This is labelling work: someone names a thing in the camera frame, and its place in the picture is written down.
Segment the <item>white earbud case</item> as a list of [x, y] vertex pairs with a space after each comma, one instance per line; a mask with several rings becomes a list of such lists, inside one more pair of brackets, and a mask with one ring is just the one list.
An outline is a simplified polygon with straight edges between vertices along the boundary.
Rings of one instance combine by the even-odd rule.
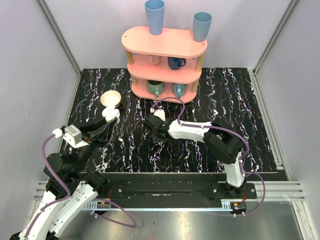
[[118, 119], [120, 117], [119, 109], [115, 108], [115, 106], [107, 106], [102, 111], [102, 116], [104, 117], [107, 123], [113, 121], [114, 119]]

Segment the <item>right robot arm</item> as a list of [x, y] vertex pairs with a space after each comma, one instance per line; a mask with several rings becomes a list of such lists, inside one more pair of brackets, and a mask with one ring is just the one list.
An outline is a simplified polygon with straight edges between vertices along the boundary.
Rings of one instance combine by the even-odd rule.
[[235, 199], [245, 195], [247, 180], [241, 162], [245, 140], [238, 133], [214, 122], [164, 119], [156, 113], [149, 114], [143, 125], [151, 131], [155, 143], [179, 139], [204, 143], [212, 157], [223, 164], [226, 195]]

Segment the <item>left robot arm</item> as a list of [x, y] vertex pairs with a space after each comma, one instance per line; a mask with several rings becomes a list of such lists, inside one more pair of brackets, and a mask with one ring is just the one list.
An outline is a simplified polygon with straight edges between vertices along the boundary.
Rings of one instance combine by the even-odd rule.
[[[85, 205], [108, 194], [109, 181], [99, 172], [81, 172], [94, 150], [109, 142], [116, 122], [103, 117], [86, 125], [62, 126], [44, 140], [43, 171], [49, 180], [35, 214], [12, 240], [58, 240]], [[46, 155], [46, 144], [52, 138], [63, 138], [76, 152]]]

